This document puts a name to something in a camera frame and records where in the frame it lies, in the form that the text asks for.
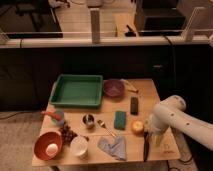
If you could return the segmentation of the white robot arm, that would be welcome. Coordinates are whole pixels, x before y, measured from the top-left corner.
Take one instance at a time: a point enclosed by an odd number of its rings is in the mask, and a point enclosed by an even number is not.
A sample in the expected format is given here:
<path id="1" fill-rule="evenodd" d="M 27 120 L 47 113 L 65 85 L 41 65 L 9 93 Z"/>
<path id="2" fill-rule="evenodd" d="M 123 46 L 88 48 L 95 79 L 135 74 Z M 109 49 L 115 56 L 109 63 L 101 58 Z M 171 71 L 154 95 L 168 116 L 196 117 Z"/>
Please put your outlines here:
<path id="1" fill-rule="evenodd" d="M 213 151 L 213 124 L 186 114 L 185 109 L 186 102 L 178 95 L 160 101 L 154 105 L 149 115 L 149 130 L 162 135 L 168 127 L 172 127 Z"/>

